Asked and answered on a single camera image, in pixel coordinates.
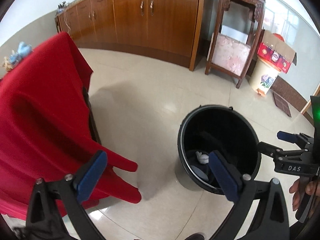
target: brown floor mat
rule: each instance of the brown floor mat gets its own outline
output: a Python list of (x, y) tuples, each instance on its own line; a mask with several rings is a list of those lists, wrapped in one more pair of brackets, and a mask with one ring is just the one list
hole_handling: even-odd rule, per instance
[(282, 97), (273, 92), (273, 98), (275, 100), (276, 106), (281, 109), (283, 112), (287, 114), (287, 116), (291, 117), (289, 105), (287, 101), (285, 101)]

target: covered table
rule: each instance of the covered table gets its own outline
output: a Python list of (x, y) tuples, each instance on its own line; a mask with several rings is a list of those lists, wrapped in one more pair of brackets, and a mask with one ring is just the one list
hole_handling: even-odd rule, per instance
[[(45, 41), (0, 82), (0, 213), (25, 220), (37, 178), (62, 179), (97, 150), (108, 155), (108, 166), (84, 208), (114, 196), (138, 203), (137, 188), (112, 167), (136, 171), (137, 164), (95, 142), (89, 129), (92, 69), (67, 33)], [(62, 215), (65, 210), (58, 207)]]

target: blue rubber tip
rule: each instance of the blue rubber tip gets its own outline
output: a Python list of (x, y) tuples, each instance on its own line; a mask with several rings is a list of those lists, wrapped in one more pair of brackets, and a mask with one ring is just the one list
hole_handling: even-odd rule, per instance
[(296, 143), (297, 142), (297, 137), (295, 134), (292, 134), (292, 133), (287, 133), (287, 132), (282, 132), (282, 131), (279, 131), (277, 133), (277, 138), (279, 140), (282, 140), (282, 141), (286, 141), (286, 142), (290, 142), (290, 143)]
[(236, 203), (239, 200), (238, 184), (214, 151), (209, 154), (209, 167), (226, 198)]
[(88, 169), (82, 180), (78, 183), (76, 191), (77, 200), (79, 203), (88, 200), (91, 196), (92, 191), (94, 190), (107, 166), (107, 159), (108, 158), (106, 152), (100, 152), (97, 159)]

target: human hand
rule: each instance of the human hand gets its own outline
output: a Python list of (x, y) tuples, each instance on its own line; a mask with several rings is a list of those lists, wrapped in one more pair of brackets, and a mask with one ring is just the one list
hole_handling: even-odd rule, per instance
[[(293, 198), (292, 198), (292, 210), (293, 211), (296, 211), (299, 208), (299, 205), (300, 205), (299, 186), (300, 186), (300, 180), (297, 179), (293, 183), (293, 185), (289, 188), (289, 193), (290, 194), (294, 193)], [(315, 181), (310, 182), (306, 186), (306, 193), (308, 195), (310, 195), (310, 196), (315, 192), (315, 190), (316, 190), (316, 182)], [(316, 191), (315, 195), (316, 196), (320, 196), (320, 182), (318, 184), (317, 191)]]

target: black bucket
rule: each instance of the black bucket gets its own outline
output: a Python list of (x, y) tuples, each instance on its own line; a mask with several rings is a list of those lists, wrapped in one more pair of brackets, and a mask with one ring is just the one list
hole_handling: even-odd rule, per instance
[(252, 126), (232, 107), (207, 105), (193, 110), (183, 120), (178, 135), (178, 151), (186, 176), (206, 191), (223, 195), (216, 179), (207, 183), (191, 169), (187, 155), (195, 150), (207, 153), (219, 150), (241, 174), (250, 174), (254, 179), (261, 162), (258, 142)]

